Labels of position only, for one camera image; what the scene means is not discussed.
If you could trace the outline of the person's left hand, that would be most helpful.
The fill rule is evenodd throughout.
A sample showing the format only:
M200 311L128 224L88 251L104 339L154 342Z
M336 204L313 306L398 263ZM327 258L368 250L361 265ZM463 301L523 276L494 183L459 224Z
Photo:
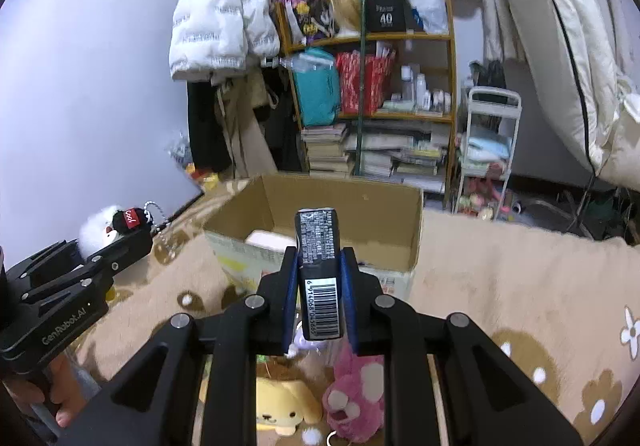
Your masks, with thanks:
M25 414L32 413L32 405L43 404L47 400L58 405L55 422L66 428L76 414L85 406L85 398L81 394L79 384L74 376L70 359L59 354L50 362L51 388L44 395L40 388L20 377L7 377L3 380L12 400Z

